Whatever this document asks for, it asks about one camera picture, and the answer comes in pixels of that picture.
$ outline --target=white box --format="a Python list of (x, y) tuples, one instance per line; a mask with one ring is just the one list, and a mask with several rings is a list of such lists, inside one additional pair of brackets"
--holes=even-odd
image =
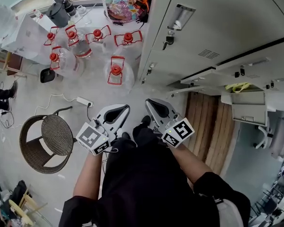
[(42, 65), (49, 65), (51, 48), (43, 45), (47, 41), (47, 34), (48, 31), (29, 15), (22, 14), (18, 16), (15, 31), (3, 39), (2, 48)]

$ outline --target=black shoe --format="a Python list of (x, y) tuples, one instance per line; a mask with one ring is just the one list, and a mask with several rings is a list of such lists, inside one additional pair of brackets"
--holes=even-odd
[(10, 94), (12, 98), (16, 98), (16, 95), (17, 95), (17, 89), (18, 89), (18, 82), (17, 81), (14, 81), (13, 85), (11, 86), (10, 88)]
[(121, 138), (125, 138), (125, 139), (128, 139), (128, 140), (131, 139), (130, 135), (127, 132), (123, 132)]
[(141, 123), (145, 123), (147, 127), (151, 124), (151, 118), (147, 115), (142, 118)]

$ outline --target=black sleeve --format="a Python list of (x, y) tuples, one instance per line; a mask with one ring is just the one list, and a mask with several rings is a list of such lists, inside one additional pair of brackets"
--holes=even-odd
[(96, 212), (96, 201), (75, 196), (64, 203), (59, 227), (82, 227), (89, 223)]
[(195, 193), (213, 196), (216, 199), (227, 199), (233, 202), (242, 217), (245, 227), (248, 226), (250, 201), (242, 193), (233, 190), (222, 178), (212, 172), (205, 173), (194, 184)]

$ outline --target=white chair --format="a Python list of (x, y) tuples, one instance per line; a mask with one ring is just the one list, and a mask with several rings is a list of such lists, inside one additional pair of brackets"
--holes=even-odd
[(273, 158), (284, 158), (284, 117), (277, 120), (270, 150)]
[(264, 129), (262, 126), (256, 126), (256, 128), (263, 133), (263, 139), (258, 144), (254, 143), (254, 148), (258, 149), (262, 147), (263, 149), (265, 149), (267, 145), (270, 143), (271, 138), (273, 137), (273, 135), (271, 134), (272, 130), (270, 128), (269, 118), (267, 119), (266, 129)]
[(271, 155), (273, 158), (284, 158), (284, 117), (278, 118), (274, 134), (272, 134), (269, 119), (266, 129), (264, 129), (262, 126), (257, 126), (257, 128), (263, 133), (264, 136), (260, 143), (254, 143), (254, 147), (258, 149), (259, 147), (266, 148), (268, 145), (270, 145)]

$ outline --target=concrete floor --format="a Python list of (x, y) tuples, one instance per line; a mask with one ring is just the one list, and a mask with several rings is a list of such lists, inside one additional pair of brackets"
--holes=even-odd
[[(271, 129), (275, 129), (278, 112), (269, 112)], [(251, 204), (259, 200), (264, 189), (270, 189), (282, 162), (271, 157), (269, 148), (255, 149), (263, 134), (254, 125), (241, 123), (238, 140), (225, 175), (225, 181), (235, 190), (245, 194)]]
[[(24, 70), (31, 73), (37, 73), (44, 68), (42, 65), (31, 64), (26, 60), (23, 64)], [(16, 78), (13, 76), (7, 77), (5, 73), (0, 74), (0, 82), (4, 82), (4, 89), (8, 89)], [(48, 205), (41, 210), (41, 213), (53, 226), (58, 226), (60, 220), (61, 213), (58, 210), (62, 210), (64, 202), (72, 197), (73, 187), (83, 166), (87, 151), (76, 142), (67, 165), (60, 172), (45, 175), (33, 170), (21, 154), (19, 148), (21, 125), (19, 127), (18, 125), (34, 115), (37, 105), (46, 107), (50, 94), (64, 93), (67, 99), (81, 96), (94, 102), (94, 106), (89, 110), (90, 117), (93, 117), (104, 106), (117, 103), (128, 104), (131, 112), (123, 126), (123, 130), (129, 133), (146, 115), (144, 101), (147, 98), (154, 97), (167, 100), (181, 114), (184, 113), (186, 106), (186, 97), (184, 95), (166, 98), (167, 88), (151, 87), (140, 83), (136, 83), (128, 95), (120, 96), (118, 93), (112, 93), (105, 87), (106, 82), (103, 78), (101, 65), (95, 65), (91, 61), (80, 80), (70, 81), (64, 79), (57, 87), (52, 87), (50, 84), (41, 84), (38, 80), (37, 77), (32, 76), (26, 79), (18, 79), (17, 98), (11, 101), (15, 128), (4, 129), (0, 123), (0, 184), (3, 188), (11, 190), (16, 187), (20, 180), (24, 180), (27, 185), (31, 185), (33, 198), (39, 199), (42, 203), (48, 202)], [(73, 134), (76, 135), (84, 122), (88, 122), (85, 105), (76, 101), (67, 102), (62, 96), (52, 97), (49, 108), (39, 108), (37, 114), (52, 114), (57, 109), (70, 105), (73, 106), (73, 109), (64, 111), (59, 115), (69, 124)], [(40, 136), (40, 124), (34, 125), (28, 134), (28, 140)], [(48, 164), (54, 165), (62, 160), (63, 157), (53, 158)]]

